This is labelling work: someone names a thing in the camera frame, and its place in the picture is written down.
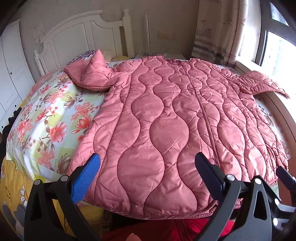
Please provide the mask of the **pink quilted puffer coat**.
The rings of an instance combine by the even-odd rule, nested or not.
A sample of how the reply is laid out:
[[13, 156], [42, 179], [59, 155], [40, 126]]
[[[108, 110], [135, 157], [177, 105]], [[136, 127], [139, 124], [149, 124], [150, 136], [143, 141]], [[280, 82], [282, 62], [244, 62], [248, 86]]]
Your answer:
[[100, 51], [65, 72], [79, 87], [108, 93], [68, 168], [99, 155], [85, 196], [91, 205], [139, 219], [207, 217], [217, 202], [195, 168], [197, 153], [247, 182], [259, 175], [273, 185], [276, 168], [288, 166], [254, 98], [282, 89], [260, 72], [162, 56], [111, 68]]

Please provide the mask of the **yellow floral bed skirt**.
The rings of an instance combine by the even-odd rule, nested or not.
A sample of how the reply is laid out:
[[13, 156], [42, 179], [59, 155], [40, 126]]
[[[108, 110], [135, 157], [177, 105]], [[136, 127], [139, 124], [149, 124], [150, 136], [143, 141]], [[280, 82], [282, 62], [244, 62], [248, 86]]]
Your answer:
[[[13, 161], [3, 159], [1, 165], [1, 214], [17, 240], [24, 240], [25, 212], [33, 182]], [[102, 237], [103, 209], [85, 201], [77, 203], [93, 232]]]

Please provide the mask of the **red puffer jacket torso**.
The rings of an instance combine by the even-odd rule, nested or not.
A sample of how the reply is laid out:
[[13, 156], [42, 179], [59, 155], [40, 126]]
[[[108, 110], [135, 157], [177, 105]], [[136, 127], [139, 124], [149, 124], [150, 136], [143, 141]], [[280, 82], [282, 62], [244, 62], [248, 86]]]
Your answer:
[[122, 227], [103, 240], [195, 240], [209, 218], [152, 220]]

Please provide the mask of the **floral bed sheet mattress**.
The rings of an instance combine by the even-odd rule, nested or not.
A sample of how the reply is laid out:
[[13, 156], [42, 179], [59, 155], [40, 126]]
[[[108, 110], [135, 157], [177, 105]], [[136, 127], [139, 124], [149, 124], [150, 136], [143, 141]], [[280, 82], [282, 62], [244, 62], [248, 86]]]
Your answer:
[[32, 180], [56, 181], [104, 103], [107, 91], [75, 84], [65, 69], [39, 81], [7, 138], [6, 157]]

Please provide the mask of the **cream bay window ledge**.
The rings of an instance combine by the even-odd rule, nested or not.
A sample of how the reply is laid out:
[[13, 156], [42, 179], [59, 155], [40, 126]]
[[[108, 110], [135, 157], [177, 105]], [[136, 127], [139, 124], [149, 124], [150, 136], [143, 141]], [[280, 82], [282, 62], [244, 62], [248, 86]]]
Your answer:
[[263, 80], [262, 84], [255, 85], [255, 95], [257, 95], [267, 113], [272, 114], [276, 122], [276, 129], [283, 138], [285, 151], [288, 157], [288, 165], [291, 173], [295, 173], [295, 84], [277, 85], [263, 74], [263, 68], [257, 64], [237, 58], [235, 70], [245, 77], [255, 74]]

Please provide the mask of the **white wardrobe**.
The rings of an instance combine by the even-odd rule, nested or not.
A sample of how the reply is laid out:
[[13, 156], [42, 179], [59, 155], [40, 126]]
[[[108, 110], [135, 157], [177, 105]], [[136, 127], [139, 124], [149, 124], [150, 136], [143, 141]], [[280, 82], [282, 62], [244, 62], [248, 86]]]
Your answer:
[[7, 25], [2, 33], [0, 58], [2, 130], [35, 84], [23, 52], [20, 20]]

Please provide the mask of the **patterned beige curtain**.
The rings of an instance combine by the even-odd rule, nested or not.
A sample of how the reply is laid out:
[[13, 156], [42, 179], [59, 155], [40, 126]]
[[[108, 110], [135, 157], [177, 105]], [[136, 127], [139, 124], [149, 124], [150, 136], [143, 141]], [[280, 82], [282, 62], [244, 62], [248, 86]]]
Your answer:
[[192, 57], [234, 67], [243, 39], [249, 1], [199, 1]]

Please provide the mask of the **colourful crochet pillow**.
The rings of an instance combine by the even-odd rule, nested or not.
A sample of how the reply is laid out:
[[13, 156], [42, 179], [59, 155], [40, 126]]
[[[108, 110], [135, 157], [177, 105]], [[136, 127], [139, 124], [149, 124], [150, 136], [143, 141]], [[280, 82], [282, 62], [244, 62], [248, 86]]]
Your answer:
[[87, 51], [83, 54], [80, 54], [78, 56], [76, 56], [74, 59], [72, 59], [67, 65], [70, 65], [78, 60], [89, 60], [94, 54], [95, 54], [95, 50], [90, 50], [90, 51]]

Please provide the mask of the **yellow pillow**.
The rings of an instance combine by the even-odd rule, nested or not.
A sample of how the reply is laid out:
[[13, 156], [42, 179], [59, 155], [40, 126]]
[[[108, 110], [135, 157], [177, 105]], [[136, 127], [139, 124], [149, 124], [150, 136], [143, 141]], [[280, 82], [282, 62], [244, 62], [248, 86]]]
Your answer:
[[119, 57], [114, 57], [112, 58], [112, 62], [117, 62], [117, 61], [125, 61], [129, 60], [130, 58], [128, 56], [119, 56]]

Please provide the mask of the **white wooden headboard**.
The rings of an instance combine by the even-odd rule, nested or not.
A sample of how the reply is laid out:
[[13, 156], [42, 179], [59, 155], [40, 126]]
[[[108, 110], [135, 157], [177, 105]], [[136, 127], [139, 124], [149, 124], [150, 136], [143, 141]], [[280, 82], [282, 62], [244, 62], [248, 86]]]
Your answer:
[[132, 20], [128, 9], [120, 21], [106, 22], [102, 10], [74, 15], [53, 27], [41, 39], [43, 51], [36, 50], [35, 61], [40, 74], [46, 75], [66, 66], [76, 56], [91, 50], [107, 50], [115, 57], [135, 56]]

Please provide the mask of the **window with dark frame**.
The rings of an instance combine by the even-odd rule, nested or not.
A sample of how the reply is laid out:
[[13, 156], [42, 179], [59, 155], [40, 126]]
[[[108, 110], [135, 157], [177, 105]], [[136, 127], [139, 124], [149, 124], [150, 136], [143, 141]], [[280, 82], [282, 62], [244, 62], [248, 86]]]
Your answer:
[[261, 28], [255, 63], [272, 77], [295, 70], [295, 20], [280, 1], [260, 1]]

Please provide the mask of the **wall power socket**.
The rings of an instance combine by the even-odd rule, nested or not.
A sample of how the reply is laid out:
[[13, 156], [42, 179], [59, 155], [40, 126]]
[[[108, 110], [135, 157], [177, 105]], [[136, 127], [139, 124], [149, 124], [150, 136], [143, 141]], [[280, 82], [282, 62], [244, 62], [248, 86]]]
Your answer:
[[174, 33], [157, 32], [157, 38], [159, 40], [173, 41], [175, 39]]

